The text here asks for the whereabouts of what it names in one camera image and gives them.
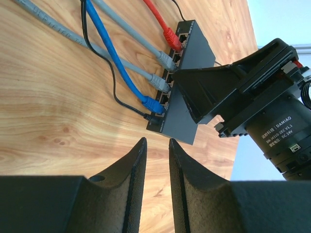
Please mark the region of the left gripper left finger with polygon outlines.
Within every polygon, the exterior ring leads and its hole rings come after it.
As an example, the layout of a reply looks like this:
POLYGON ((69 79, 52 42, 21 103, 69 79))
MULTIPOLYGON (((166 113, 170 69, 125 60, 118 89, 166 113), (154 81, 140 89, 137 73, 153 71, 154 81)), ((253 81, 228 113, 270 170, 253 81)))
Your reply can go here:
POLYGON ((96 175, 1 176, 3 233, 137 233, 147 159, 141 138, 96 175))

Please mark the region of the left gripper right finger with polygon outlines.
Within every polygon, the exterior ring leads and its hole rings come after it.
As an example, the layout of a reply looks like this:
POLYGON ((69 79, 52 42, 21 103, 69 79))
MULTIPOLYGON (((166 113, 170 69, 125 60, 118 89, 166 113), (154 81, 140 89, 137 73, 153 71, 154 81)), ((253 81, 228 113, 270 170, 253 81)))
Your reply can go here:
POLYGON ((174 229, 177 233, 308 233, 309 181, 231 182, 169 142, 174 229))

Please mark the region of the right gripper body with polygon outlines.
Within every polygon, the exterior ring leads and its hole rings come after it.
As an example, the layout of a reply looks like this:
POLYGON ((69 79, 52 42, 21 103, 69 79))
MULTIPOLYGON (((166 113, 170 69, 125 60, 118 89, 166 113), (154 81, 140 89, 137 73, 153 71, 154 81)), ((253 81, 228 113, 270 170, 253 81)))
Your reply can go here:
POLYGON ((286 180, 311 178, 310 83, 296 50, 277 38, 226 68, 240 77, 221 98, 219 137, 248 135, 286 180))

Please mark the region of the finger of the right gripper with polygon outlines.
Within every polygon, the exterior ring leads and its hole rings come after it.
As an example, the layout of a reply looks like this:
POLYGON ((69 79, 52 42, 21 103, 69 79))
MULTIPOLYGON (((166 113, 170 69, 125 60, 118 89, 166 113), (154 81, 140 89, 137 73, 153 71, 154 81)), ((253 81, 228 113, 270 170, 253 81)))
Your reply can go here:
POLYGON ((189 113, 196 124, 217 115, 217 108, 245 78, 239 66, 225 65, 198 69, 180 69, 173 74, 189 113))

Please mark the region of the black network switch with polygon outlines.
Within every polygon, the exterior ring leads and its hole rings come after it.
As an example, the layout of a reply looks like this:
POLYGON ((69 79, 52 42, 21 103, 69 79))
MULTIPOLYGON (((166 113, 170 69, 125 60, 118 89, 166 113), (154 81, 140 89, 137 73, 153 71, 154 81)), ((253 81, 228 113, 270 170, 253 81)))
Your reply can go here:
POLYGON ((181 91, 194 87, 195 78, 183 71, 213 67, 215 55, 196 20, 180 21, 176 34, 183 49, 181 52, 170 50, 169 56, 181 73, 173 75, 168 70, 163 71, 162 79, 169 85, 170 91, 158 91, 155 99, 165 112, 161 115, 152 113, 158 120, 148 122, 146 129, 192 145, 198 124, 192 119, 181 91))

